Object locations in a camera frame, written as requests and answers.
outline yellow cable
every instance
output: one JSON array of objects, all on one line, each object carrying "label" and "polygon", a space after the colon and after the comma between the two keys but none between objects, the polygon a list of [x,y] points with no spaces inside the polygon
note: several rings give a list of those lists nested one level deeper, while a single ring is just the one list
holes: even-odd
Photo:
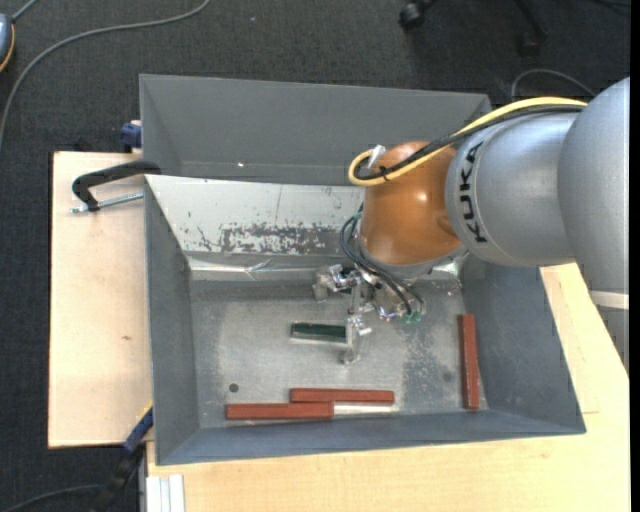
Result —
[{"label": "yellow cable", "polygon": [[0,73],[4,71],[4,68],[7,67],[9,61],[11,60],[11,55],[13,55],[13,49],[16,45],[16,29],[14,25],[11,25],[11,43],[9,44],[9,51],[7,52],[7,57],[3,62],[0,63]]},{"label": "yellow cable", "polygon": [[[517,110],[522,110],[525,108],[529,108],[529,107],[539,107],[539,106],[545,106],[545,105],[569,105],[569,106],[586,106],[586,103],[584,103],[583,101],[577,101],[577,100],[570,100],[567,98],[554,98],[554,97],[542,97],[542,98],[530,98],[527,100],[522,100],[522,101],[516,101],[514,103],[509,103],[508,105],[505,105],[504,107],[500,107],[492,112],[489,112],[488,114],[476,119],[475,121],[473,121],[472,123],[469,123],[467,126],[465,126],[464,128],[458,130],[457,132],[455,132],[454,135],[459,135],[461,133],[464,133],[468,130],[471,130],[475,127],[477,127],[480,124],[483,123],[487,123],[490,121],[493,121],[494,119],[504,116],[506,114],[510,114],[511,112],[515,112]],[[442,147],[440,149],[437,149],[435,151],[433,151],[432,153],[429,153],[428,155],[423,156],[422,158],[419,158],[418,160],[416,160],[415,162],[411,162],[410,164],[405,165],[404,167],[397,169],[393,172],[390,172],[389,174],[386,174],[384,177],[380,176],[378,178],[374,178],[371,180],[361,180],[360,178],[356,177],[356,169],[359,167],[359,165],[366,159],[369,158],[369,156],[371,156],[371,153],[373,150],[368,150],[365,151],[364,153],[360,153],[354,160],[353,162],[351,162],[351,165],[349,166],[349,181],[351,183],[353,183],[354,185],[360,185],[362,187],[371,187],[374,185],[380,185],[381,183],[384,183],[386,181],[390,181],[394,178],[397,178],[398,176],[402,176],[403,174],[408,173],[409,171],[412,171],[413,169],[415,169],[416,167],[421,166],[422,164],[424,164],[426,161],[430,160],[431,158],[433,158],[434,156],[436,156],[438,153],[440,153],[442,150],[444,150],[446,147]]]}]

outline dark green object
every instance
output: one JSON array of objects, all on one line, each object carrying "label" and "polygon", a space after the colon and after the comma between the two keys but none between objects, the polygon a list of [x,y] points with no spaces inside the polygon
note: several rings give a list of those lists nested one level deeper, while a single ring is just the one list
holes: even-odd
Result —
[{"label": "dark green object", "polygon": [[294,322],[291,324],[291,337],[298,340],[326,341],[346,343],[347,329],[344,325],[310,324]]}]

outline wooden board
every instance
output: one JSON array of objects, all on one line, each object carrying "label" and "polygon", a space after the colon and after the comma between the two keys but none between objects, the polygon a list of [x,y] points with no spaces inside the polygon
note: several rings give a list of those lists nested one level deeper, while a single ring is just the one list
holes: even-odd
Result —
[{"label": "wooden board", "polygon": [[[139,158],[54,155],[49,446],[120,443],[151,400],[143,203],[72,214],[73,180]],[[98,199],[141,189],[140,177],[97,187]]]},{"label": "wooden board", "polygon": [[[122,442],[151,396],[142,203],[68,213],[76,176],[129,158],[55,155],[52,447]],[[629,510],[629,379],[577,267],[545,269],[543,279],[585,435],[162,467],[150,444],[147,470],[184,474],[188,512]]]}]

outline red stick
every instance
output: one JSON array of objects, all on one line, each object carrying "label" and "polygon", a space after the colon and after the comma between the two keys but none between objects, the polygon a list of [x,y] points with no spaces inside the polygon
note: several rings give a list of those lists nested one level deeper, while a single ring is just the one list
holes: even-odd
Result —
[{"label": "red stick", "polygon": [[480,408],[480,370],[476,345],[476,319],[473,315],[460,315],[460,355],[462,357],[462,404],[465,409]]},{"label": "red stick", "polygon": [[393,391],[381,389],[323,389],[292,388],[289,390],[292,402],[365,402],[374,404],[392,404],[395,401]]},{"label": "red stick", "polygon": [[333,403],[228,404],[228,420],[330,420]]}]

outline white cable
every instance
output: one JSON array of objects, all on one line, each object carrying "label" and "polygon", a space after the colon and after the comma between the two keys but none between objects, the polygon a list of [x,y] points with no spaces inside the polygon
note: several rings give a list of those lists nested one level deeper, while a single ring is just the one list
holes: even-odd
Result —
[{"label": "white cable", "polygon": [[77,34],[75,36],[68,37],[67,39],[64,39],[63,41],[60,41],[59,43],[56,43],[53,46],[47,48],[45,51],[43,51],[40,55],[38,55],[35,59],[33,59],[29,63],[29,65],[20,74],[20,76],[16,80],[16,83],[13,85],[11,92],[9,93],[9,97],[7,98],[7,104],[5,105],[4,112],[2,113],[2,120],[0,121],[0,159],[2,159],[2,145],[4,143],[4,132],[7,127],[7,119],[9,117],[11,104],[13,103],[13,100],[18,92],[18,89],[22,85],[22,82],[24,82],[27,75],[45,57],[51,55],[53,52],[55,52],[56,50],[59,50],[63,46],[66,46],[71,43],[75,43],[76,41],[79,41],[81,39],[86,39],[87,37],[97,36],[100,34],[107,34],[109,32],[120,32],[124,30],[134,30],[139,28],[159,27],[161,25],[168,25],[169,23],[175,23],[176,21],[182,21],[187,18],[191,18],[192,16],[195,16],[200,11],[202,11],[207,5],[209,5],[209,3],[211,3],[211,0],[204,0],[204,2],[199,7],[196,7],[192,11],[189,11],[185,14],[180,14],[178,16],[174,16],[172,18],[165,18],[163,20],[155,20],[155,21],[143,21],[141,23],[131,23],[129,25],[115,25],[112,27],[89,30],[88,32],[83,32],[82,34]]},{"label": "white cable", "polygon": [[582,82],[576,80],[572,76],[567,75],[566,73],[561,73],[560,71],[555,71],[553,69],[547,69],[547,68],[535,68],[535,69],[529,69],[527,71],[524,71],[523,73],[520,73],[516,77],[516,79],[513,81],[513,83],[511,84],[511,101],[516,100],[516,96],[518,94],[518,85],[520,84],[520,81],[524,77],[529,75],[551,75],[557,78],[562,78],[563,80],[566,80],[567,82],[572,83],[573,85],[581,89],[583,92],[586,92],[592,98],[596,96],[596,93],[593,89],[590,89],[589,87],[584,85]]},{"label": "white cable", "polygon": [[11,16],[11,23],[15,23],[16,21],[18,21],[18,18],[22,16],[25,12],[27,12],[29,8],[33,6],[33,4],[35,4],[37,1],[38,0],[30,0],[29,2],[24,4],[17,13]]}]

